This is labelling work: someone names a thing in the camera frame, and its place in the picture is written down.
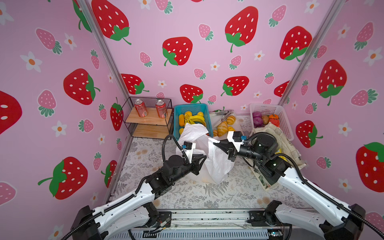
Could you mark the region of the white plastic bag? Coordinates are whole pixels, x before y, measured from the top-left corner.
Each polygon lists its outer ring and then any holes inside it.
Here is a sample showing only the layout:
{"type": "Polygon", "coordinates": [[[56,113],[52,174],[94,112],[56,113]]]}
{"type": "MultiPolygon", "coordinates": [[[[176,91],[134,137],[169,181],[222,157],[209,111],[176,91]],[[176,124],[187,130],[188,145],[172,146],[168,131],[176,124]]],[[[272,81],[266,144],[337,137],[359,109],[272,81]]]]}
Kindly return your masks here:
{"type": "Polygon", "coordinates": [[[207,136],[208,130],[201,124],[186,124],[178,143],[184,142],[196,144],[194,154],[207,156],[202,169],[198,175],[189,173],[186,178],[200,183],[220,184],[228,178],[228,173],[232,170],[235,163],[228,159],[228,154],[215,146],[219,141],[207,136]]]}

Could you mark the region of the beige canvas tote bag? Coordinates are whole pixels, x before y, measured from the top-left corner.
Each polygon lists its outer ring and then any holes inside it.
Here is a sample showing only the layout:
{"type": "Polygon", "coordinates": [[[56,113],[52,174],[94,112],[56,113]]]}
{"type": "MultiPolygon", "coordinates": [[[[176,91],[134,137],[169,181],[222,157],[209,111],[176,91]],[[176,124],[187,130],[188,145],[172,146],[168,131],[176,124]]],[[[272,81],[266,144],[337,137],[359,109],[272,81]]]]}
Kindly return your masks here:
{"type": "MultiPolygon", "coordinates": [[[[290,156],[296,162],[300,170],[307,166],[304,160],[302,160],[300,152],[287,139],[287,137],[279,127],[276,127],[273,124],[267,124],[265,127],[262,128],[253,128],[249,136],[258,132],[266,132],[273,135],[277,139],[277,150],[282,149],[282,153],[290,156]]],[[[268,192],[269,190],[275,189],[279,186],[278,183],[271,184],[270,182],[268,182],[267,178],[262,175],[261,168],[255,166],[252,171],[264,191],[268,192]]]]}

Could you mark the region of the yellow chips bag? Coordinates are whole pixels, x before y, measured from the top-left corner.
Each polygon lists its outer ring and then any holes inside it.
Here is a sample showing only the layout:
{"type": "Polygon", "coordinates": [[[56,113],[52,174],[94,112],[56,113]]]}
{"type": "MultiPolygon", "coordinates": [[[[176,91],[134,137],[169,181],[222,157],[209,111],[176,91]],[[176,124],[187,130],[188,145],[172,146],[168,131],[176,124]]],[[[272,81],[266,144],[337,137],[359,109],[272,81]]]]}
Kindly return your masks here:
{"type": "Polygon", "coordinates": [[[276,154],[281,154],[282,153],[282,149],[278,149],[277,151],[276,151],[276,154]]]}

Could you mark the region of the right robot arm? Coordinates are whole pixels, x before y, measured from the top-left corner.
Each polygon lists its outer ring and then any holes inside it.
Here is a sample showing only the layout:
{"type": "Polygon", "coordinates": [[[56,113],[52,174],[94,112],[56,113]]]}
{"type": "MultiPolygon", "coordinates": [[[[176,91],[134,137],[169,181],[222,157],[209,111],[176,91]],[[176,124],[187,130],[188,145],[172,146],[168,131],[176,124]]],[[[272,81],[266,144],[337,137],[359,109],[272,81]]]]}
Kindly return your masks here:
{"type": "Polygon", "coordinates": [[[214,144],[234,161],[237,157],[253,161],[252,168],[259,170],[270,183],[291,190],[318,213],[290,208],[272,201],[265,209],[268,225],[290,224],[319,235],[325,240],[357,240],[364,226],[381,238],[384,233],[365,219],[366,211],[359,205],[348,205],[331,196],[304,178],[297,163],[288,155],[277,153],[277,139],[266,132],[245,137],[241,132],[229,132],[227,139],[214,144]]]}

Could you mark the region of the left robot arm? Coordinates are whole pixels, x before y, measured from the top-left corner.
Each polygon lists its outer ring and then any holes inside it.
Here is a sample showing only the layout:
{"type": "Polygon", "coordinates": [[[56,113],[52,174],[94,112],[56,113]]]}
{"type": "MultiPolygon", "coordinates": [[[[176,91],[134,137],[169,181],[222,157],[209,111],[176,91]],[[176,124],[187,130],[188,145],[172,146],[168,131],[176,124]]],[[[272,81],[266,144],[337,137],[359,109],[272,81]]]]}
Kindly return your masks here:
{"type": "Polygon", "coordinates": [[[198,175],[207,156],[195,154],[196,145],[180,145],[173,135],[162,144],[163,166],[139,182],[128,194],[103,206],[79,210],[64,240],[110,240],[136,227],[152,227],[159,218],[154,200],[169,192],[175,183],[189,173],[198,175]]]}

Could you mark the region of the long striped bread loaf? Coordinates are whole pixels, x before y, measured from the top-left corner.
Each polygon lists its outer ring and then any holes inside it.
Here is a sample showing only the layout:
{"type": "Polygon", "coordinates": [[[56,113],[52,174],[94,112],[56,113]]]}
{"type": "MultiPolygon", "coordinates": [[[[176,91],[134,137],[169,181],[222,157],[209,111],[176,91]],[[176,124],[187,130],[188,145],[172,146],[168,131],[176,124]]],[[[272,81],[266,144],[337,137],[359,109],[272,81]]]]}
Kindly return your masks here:
{"type": "Polygon", "coordinates": [[[221,122],[218,126],[217,126],[217,136],[218,137],[222,137],[224,136],[225,134],[227,134],[228,132],[228,124],[226,121],[223,121],[221,122]]]}

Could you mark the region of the white plastic tray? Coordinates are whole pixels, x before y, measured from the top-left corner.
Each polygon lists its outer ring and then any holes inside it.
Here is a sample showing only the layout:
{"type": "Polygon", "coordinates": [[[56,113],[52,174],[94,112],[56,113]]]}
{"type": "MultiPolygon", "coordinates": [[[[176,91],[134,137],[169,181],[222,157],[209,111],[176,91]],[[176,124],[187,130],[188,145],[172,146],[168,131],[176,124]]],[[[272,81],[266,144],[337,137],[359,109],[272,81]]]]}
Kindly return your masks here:
{"type": "Polygon", "coordinates": [[[227,138],[228,132],[238,131],[244,133],[239,119],[234,111],[215,111],[210,112],[211,124],[213,127],[213,137],[223,140],[227,138]]]}

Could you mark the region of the small striped bread roll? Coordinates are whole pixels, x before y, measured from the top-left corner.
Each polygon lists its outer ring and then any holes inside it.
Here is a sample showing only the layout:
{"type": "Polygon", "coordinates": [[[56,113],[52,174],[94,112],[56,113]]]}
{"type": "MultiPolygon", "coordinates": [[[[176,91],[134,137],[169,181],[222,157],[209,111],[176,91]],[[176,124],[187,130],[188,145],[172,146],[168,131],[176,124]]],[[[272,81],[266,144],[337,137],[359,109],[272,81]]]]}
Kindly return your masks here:
{"type": "Polygon", "coordinates": [[[236,117],[235,116],[228,116],[226,122],[228,125],[233,125],[236,122],[236,117]]]}

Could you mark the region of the metal tongs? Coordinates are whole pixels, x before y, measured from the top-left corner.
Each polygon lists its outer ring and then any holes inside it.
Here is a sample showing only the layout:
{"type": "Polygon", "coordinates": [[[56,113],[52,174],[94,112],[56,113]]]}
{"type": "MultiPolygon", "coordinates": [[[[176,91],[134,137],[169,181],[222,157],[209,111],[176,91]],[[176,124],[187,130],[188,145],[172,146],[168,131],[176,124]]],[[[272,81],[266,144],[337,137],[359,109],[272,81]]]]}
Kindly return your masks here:
{"type": "Polygon", "coordinates": [[[226,116],[226,115],[230,115],[232,114],[233,111],[232,110],[227,110],[227,111],[217,111],[217,112],[210,112],[210,116],[211,117],[215,117],[215,116],[226,116]]]}

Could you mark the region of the yellow banana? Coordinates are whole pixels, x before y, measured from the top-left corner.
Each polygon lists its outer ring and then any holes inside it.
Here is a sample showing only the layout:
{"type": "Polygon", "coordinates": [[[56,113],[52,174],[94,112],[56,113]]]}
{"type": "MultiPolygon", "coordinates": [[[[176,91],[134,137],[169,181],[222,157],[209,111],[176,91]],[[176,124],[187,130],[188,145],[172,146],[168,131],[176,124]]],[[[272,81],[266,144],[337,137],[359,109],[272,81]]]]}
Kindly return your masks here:
{"type": "Polygon", "coordinates": [[[207,126],[207,124],[205,122],[205,118],[203,116],[200,116],[200,115],[196,115],[196,116],[184,115],[184,117],[185,117],[186,122],[191,124],[191,125],[199,123],[199,124],[202,124],[205,127],[207,126]]]}

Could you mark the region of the purple onion front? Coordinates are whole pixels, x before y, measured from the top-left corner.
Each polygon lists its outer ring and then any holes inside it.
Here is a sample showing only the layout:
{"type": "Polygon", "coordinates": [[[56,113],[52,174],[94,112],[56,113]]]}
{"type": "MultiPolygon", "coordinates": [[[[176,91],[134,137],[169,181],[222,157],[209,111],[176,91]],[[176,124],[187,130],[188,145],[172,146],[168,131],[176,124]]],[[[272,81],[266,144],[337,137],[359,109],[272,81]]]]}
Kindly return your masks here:
{"type": "Polygon", "coordinates": [[[253,118],[253,121],[254,121],[254,128],[260,128],[264,125],[262,118],[259,118],[259,117],[253,118]]]}

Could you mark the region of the purple onion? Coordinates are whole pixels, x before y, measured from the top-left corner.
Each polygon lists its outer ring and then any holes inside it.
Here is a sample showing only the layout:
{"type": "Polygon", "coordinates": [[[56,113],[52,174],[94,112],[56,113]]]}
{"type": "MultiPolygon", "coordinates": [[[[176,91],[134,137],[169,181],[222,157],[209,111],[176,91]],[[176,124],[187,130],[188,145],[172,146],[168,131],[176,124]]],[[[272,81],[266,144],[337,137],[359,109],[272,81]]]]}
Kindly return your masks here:
{"type": "Polygon", "coordinates": [[[253,118],[261,118],[262,117],[262,113],[261,112],[253,112],[252,116],[253,116],[253,118]]]}
{"type": "Polygon", "coordinates": [[[254,128],[260,128],[264,125],[262,118],[259,118],[259,117],[253,118],[253,121],[254,121],[254,128]]]}

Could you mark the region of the purple onion back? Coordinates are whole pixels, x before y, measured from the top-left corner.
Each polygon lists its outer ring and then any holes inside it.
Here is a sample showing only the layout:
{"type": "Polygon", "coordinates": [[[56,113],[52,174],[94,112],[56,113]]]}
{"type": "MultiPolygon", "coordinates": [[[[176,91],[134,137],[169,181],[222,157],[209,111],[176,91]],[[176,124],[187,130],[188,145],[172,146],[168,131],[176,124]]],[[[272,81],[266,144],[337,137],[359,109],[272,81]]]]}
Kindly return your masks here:
{"type": "Polygon", "coordinates": [[[261,118],[262,117],[262,113],[261,112],[253,112],[252,116],[253,116],[253,118],[261,118]]]}

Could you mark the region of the brown potato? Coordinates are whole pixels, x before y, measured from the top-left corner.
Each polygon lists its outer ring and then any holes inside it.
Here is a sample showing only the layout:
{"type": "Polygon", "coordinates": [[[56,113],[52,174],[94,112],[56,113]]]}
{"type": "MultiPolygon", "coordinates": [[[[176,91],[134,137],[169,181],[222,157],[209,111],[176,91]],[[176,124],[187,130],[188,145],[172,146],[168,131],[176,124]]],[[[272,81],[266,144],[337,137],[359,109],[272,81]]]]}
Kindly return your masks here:
{"type": "Polygon", "coordinates": [[[262,120],[264,125],[267,125],[269,123],[269,119],[270,119],[269,116],[262,115],[262,120]]]}

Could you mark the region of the teal plastic basket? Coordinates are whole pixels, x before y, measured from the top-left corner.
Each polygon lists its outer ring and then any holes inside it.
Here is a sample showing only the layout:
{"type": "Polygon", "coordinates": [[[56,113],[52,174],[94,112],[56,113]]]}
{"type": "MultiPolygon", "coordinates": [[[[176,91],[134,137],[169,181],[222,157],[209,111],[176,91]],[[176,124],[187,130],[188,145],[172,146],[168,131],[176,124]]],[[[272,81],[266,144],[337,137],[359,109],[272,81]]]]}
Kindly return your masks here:
{"type": "Polygon", "coordinates": [[[179,125],[179,116],[180,114],[185,114],[185,112],[191,112],[193,115],[196,115],[198,112],[203,112],[205,122],[207,124],[206,128],[209,131],[209,136],[213,137],[213,127],[211,123],[211,118],[209,115],[208,106],[206,104],[186,104],[186,105],[177,105],[174,108],[174,131],[173,135],[178,140],[180,138],[180,125],[179,125]]]}

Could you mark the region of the white plastic basket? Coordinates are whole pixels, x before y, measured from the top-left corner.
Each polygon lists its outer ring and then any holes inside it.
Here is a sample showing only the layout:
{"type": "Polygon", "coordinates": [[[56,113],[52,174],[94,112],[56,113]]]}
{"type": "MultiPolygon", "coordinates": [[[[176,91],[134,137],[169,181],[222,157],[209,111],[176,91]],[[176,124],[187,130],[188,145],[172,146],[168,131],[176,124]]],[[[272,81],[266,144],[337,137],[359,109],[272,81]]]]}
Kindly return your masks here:
{"type": "Polygon", "coordinates": [[[260,103],[251,103],[249,105],[251,116],[253,112],[261,112],[262,115],[278,115],[280,120],[280,129],[285,134],[289,141],[294,140],[294,134],[287,117],[287,114],[282,106],[279,105],[271,105],[271,104],[260,104],[260,103]]]}

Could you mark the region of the red tomato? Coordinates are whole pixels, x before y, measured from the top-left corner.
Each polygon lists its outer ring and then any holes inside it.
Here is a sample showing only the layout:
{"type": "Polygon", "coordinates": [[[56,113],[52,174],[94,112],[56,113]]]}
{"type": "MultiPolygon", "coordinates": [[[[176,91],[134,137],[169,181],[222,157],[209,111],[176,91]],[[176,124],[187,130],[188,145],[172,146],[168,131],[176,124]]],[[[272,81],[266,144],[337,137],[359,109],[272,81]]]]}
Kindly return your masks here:
{"type": "Polygon", "coordinates": [[[269,119],[269,122],[275,125],[276,127],[280,127],[280,120],[279,119],[269,119]]]}

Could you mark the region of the red soda can right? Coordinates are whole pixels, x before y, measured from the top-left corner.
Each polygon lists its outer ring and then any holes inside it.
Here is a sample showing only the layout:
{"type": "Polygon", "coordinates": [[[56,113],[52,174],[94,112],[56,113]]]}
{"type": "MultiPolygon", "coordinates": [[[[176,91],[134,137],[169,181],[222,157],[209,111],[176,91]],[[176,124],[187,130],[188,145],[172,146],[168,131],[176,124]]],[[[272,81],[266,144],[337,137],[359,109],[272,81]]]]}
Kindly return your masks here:
{"type": "Polygon", "coordinates": [[[156,101],[156,110],[159,118],[165,119],[167,117],[167,105],[164,100],[156,101]]]}

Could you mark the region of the red soda can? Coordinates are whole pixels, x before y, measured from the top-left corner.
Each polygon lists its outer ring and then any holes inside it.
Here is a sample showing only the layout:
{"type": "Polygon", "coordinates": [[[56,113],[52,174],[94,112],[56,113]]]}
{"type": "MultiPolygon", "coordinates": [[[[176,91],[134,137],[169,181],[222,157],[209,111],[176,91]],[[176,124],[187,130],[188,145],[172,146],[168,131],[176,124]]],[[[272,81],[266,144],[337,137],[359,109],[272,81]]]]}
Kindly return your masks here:
{"type": "Polygon", "coordinates": [[[134,106],[140,118],[144,118],[148,115],[146,104],[142,99],[136,99],[134,106]]]}
{"type": "Polygon", "coordinates": [[[165,119],[167,117],[167,105],[164,100],[156,101],[156,110],[159,118],[165,119]]]}

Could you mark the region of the red soda can left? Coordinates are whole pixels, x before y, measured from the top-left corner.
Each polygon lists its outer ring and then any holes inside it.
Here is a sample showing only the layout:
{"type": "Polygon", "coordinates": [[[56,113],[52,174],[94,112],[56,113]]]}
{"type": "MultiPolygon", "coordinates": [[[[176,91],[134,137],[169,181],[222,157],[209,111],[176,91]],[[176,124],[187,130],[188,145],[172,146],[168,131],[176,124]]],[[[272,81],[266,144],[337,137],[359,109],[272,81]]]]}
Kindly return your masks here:
{"type": "Polygon", "coordinates": [[[148,115],[146,104],[142,99],[136,99],[134,106],[140,118],[144,118],[148,115]]]}

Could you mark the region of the metal base rail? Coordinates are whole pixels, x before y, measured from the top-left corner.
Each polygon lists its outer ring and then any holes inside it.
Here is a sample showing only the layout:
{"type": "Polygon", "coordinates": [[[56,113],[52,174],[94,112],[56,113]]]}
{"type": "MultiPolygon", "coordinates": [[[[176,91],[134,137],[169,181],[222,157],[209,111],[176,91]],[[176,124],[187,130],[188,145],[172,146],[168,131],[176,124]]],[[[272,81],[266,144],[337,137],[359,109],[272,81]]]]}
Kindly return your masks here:
{"type": "Polygon", "coordinates": [[[117,240],[320,240],[293,224],[269,226],[263,209],[160,210],[163,229],[138,227],[117,240]]]}

